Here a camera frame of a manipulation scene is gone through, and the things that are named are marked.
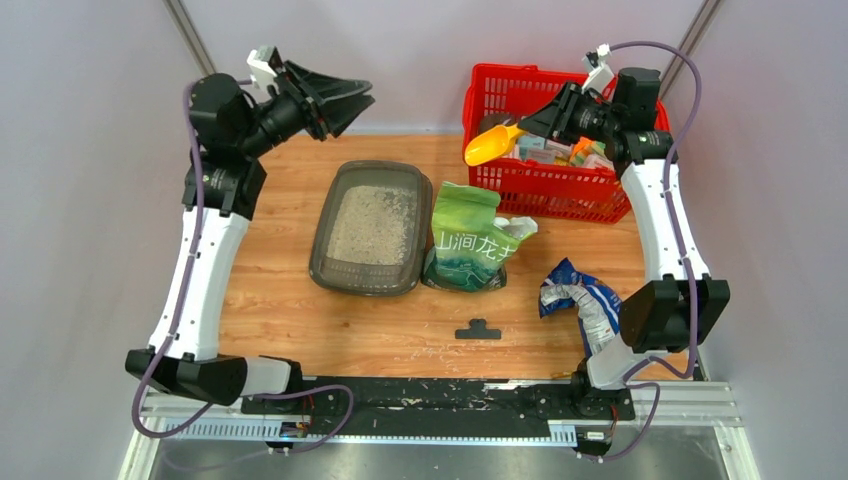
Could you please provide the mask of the green litter bag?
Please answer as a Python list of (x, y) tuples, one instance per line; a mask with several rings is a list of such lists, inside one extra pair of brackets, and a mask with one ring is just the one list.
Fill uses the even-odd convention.
[(538, 224), (527, 216), (498, 216), (500, 202), (495, 191), (441, 185), (431, 218), (433, 245), (421, 276), (424, 285), (466, 293), (506, 286), (506, 261), (538, 232)]

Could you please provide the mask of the yellow plastic scoop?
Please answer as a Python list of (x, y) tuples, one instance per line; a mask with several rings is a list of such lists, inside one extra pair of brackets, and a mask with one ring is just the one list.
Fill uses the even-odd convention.
[(479, 166), (505, 157), (525, 134), (516, 124), (496, 125), (469, 142), (464, 150), (464, 162), (467, 166)]

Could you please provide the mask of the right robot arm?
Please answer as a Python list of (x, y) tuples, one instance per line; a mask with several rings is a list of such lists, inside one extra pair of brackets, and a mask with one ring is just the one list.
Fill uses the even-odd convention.
[(618, 333), (585, 360), (580, 375), (586, 381), (570, 391), (572, 409), (586, 419), (609, 407), (608, 390), (624, 388), (648, 364), (678, 352), (695, 361), (730, 300), (728, 282), (712, 277), (689, 228), (673, 135), (655, 127), (659, 89), (658, 71), (624, 68), (611, 100), (567, 82), (518, 123), (547, 140), (603, 143), (640, 235), (645, 284), (624, 300)]

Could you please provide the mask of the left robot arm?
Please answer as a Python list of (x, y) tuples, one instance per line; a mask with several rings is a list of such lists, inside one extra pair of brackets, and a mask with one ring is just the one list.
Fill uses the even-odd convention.
[(125, 359), (142, 387), (218, 405), (267, 395), (283, 415), (302, 408), (306, 390), (292, 379), (291, 361), (220, 352), (223, 301), (267, 177), (261, 157), (298, 133), (319, 141), (340, 135), (372, 105), (371, 90), (369, 81), (291, 61), (271, 69), (264, 102), (223, 73), (186, 87), (190, 166), (179, 257), (153, 334)]

